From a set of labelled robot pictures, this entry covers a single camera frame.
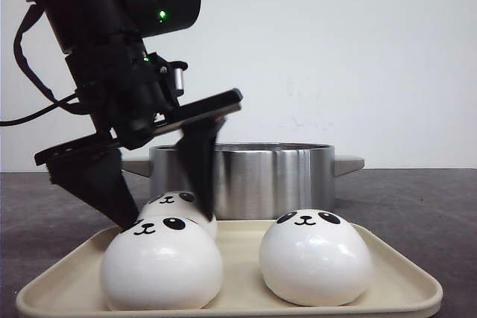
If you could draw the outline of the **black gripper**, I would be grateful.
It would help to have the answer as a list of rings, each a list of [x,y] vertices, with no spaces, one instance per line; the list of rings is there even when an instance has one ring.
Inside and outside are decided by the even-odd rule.
[[[129,229],[138,209],[121,172],[120,150],[106,149],[133,150],[182,128],[177,152],[200,212],[211,220],[215,143],[225,122],[221,116],[240,110],[241,92],[231,89],[181,105],[187,63],[149,54],[141,41],[77,48],[66,63],[96,132],[35,155],[38,165],[47,164],[51,182]]]

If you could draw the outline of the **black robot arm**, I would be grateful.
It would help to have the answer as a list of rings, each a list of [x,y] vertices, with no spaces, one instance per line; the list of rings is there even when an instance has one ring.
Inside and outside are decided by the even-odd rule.
[[[43,150],[35,162],[51,181],[120,227],[138,210],[121,173],[122,148],[143,147],[181,130],[177,149],[200,210],[214,209],[213,152],[228,113],[239,110],[237,89],[182,105],[184,62],[148,53],[144,38],[192,26],[200,0],[29,0],[21,29],[46,16],[76,85],[76,103],[61,108],[88,115],[95,133]]]

